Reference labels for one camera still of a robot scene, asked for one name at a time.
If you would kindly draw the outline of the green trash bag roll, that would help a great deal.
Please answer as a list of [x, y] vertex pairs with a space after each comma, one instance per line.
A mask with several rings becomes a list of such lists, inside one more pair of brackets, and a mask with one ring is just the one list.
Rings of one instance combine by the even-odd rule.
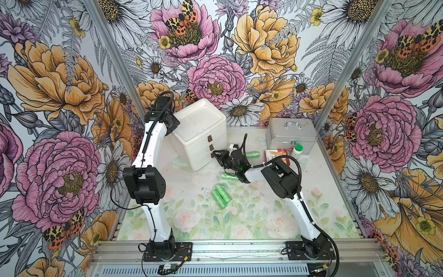
[[223, 173], [221, 175], [221, 179], [222, 180], [230, 180], [230, 181], [238, 181], [239, 180], [237, 176], [230, 175], [230, 174], [227, 174], [227, 173]]
[[213, 190], [211, 196], [221, 210], [226, 208], [226, 203], [217, 190]]
[[260, 157], [260, 152], [259, 151], [250, 151], [246, 153], [246, 157], [248, 159], [257, 159]]
[[222, 185], [217, 184], [216, 190], [220, 197], [223, 199], [225, 204], [229, 204], [232, 201], [232, 198], [229, 196], [229, 194], [225, 191]]

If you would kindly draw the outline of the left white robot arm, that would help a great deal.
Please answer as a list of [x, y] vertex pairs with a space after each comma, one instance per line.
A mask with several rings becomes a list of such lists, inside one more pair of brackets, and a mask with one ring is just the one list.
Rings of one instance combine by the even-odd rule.
[[142, 207], [149, 224], [151, 234], [145, 252], [151, 256], [172, 256], [176, 249], [172, 228], [160, 202], [166, 194], [166, 181], [156, 168], [164, 138], [180, 124], [174, 116], [174, 98], [171, 91], [156, 98], [144, 117], [144, 136], [136, 159], [123, 170], [129, 195]]

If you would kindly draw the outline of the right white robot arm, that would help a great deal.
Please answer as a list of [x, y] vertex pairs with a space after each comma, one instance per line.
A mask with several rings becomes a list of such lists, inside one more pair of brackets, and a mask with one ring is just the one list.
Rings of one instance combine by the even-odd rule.
[[236, 144], [230, 150], [211, 153], [225, 170], [234, 172], [242, 183], [266, 182], [277, 197], [288, 204], [301, 232], [301, 241], [288, 241], [283, 253], [290, 260], [338, 259], [339, 252], [333, 239], [313, 219], [302, 193], [302, 169], [299, 162], [282, 155], [260, 165], [251, 165], [245, 146]]

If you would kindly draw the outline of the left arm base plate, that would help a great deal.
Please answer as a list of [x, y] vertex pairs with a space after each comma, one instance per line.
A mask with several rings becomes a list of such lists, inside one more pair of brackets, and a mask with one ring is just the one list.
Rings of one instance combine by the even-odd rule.
[[149, 242], [143, 251], [143, 262], [188, 262], [192, 259], [193, 243]]

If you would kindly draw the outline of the white drawer cabinet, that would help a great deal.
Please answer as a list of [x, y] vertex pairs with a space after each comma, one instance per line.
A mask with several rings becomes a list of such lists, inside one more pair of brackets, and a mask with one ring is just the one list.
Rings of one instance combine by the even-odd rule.
[[210, 101], [200, 99], [174, 116], [180, 124], [173, 130], [171, 142], [193, 171], [214, 160], [214, 151], [227, 148], [226, 116]]

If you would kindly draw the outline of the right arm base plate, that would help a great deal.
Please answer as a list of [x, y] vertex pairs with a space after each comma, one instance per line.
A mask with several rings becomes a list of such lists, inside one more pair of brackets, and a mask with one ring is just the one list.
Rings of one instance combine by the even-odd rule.
[[286, 241], [285, 248], [289, 260], [329, 261], [336, 259], [335, 250], [329, 241], [321, 243], [310, 241]]

